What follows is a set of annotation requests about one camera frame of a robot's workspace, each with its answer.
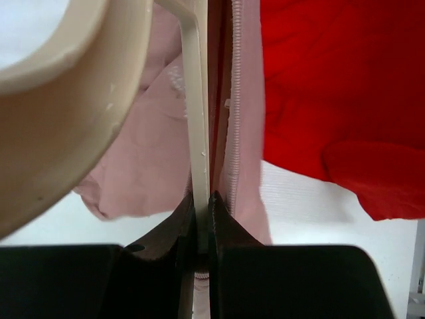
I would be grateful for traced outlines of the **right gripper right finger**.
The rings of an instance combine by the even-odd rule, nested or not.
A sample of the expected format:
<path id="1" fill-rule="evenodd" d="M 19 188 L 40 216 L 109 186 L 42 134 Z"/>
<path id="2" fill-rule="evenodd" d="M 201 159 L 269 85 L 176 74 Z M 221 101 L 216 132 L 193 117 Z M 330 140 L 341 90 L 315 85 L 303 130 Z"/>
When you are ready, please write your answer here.
<path id="1" fill-rule="evenodd" d="M 212 318 L 392 318 L 374 262 L 349 245 L 268 246 L 209 200 Z"/>

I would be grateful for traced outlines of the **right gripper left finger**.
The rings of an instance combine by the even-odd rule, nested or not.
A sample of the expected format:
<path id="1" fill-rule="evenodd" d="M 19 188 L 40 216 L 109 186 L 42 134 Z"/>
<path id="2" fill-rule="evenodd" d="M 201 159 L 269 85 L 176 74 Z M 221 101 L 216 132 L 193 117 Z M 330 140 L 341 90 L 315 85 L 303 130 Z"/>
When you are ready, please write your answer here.
<path id="1" fill-rule="evenodd" d="M 3 247 L 1 317 L 190 318 L 194 253 L 192 195 L 126 247 Z"/>

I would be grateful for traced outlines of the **pink t shirt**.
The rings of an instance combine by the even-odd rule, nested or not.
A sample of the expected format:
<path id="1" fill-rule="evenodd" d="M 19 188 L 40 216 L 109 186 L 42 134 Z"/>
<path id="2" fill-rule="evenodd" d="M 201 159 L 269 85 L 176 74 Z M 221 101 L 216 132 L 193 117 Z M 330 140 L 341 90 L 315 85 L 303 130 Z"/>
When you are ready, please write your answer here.
<path id="1" fill-rule="evenodd" d="M 182 274 L 177 249 L 187 240 L 191 203 L 185 85 L 177 20 L 153 8 L 153 34 L 141 88 L 116 140 L 75 191 L 97 217 L 141 217 L 172 210 L 140 239 L 144 250 L 118 252 L 103 318 L 174 318 L 193 296 L 195 318 L 268 318 L 262 254 L 270 231 L 260 195 L 264 127 L 260 4 L 233 1 L 230 116 L 219 192 L 211 203 L 213 272 Z"/>

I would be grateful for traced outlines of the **beige plastic hanger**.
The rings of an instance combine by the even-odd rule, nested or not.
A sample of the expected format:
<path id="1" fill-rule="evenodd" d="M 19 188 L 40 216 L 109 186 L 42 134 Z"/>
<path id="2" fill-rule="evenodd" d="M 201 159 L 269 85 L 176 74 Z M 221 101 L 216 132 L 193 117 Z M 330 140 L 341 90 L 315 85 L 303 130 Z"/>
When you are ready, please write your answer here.
<path id="1" fill-rule="evenodd" d="M 96 165 L 129 112 L 149 46 L 152 1 L 71 1 L 48 41 L 1 71 L 1 236 L 31 222 Z M 206 1 L 162 1 L 183 49 L 195 253 L 207 246 Z"/>

